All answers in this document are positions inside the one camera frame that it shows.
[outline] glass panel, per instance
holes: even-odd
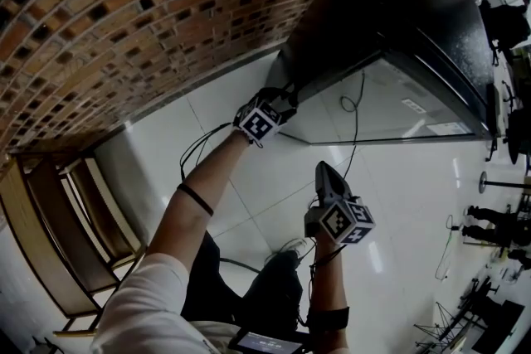
[[[358,107],[359,142],[471,134],[438,98],[384,59],[365,67],[364,73]],[[311,143],[352,141],[356,123],[353,102],[358,102],[362,80],[358,71],[306,100],[282,132]],[[342,96],[346,96],[343,106]]]

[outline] white shirt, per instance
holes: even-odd
[[[105,305],[92,342],[94,354],[221,354],[240,328],[181,317],[188,271],[174,257],[154,254],[121,285]],[[336,350],[330,354],[349,354]]]

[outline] black wristband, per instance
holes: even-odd
[[[331,311],[315,311],[310,308],[306,325],[311,332],[339,331],[348,326],[349,311],[349,307]]]
[[[214,210],[190,187],[186,186],[184,183],[181,183],[177,186],[177,189],[180,189],[187,195],[189,195],[197,204],[199,204],[203,210],[205,210],[210,217],[214,215]]]

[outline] screen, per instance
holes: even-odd
[[[272,354],[291,354],[302,347],[301,343],[282,341],[273,337],[264,337],[257,333],[247,333],[239,342],[240,347]]]

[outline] forearm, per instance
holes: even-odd
[[[315,248],[315,262],[332,254],[339,247],[328,240],[328,236],[318,238]],[[341,253],[315,270],[312,285],[310,308],[314,311],[334,311],[346,308],[347,297],[343,286],[343,265]],[[314,335],[316,354],[324,354],[339,348],[347,348],[344,329]]]
[[[216,209],[232,170],[249,146],[247,137],[233,132],[186,177],[184,184]],[[188,270],[199,251],[209,214],[187,193],[176,190],[148,249],[179,259]]]

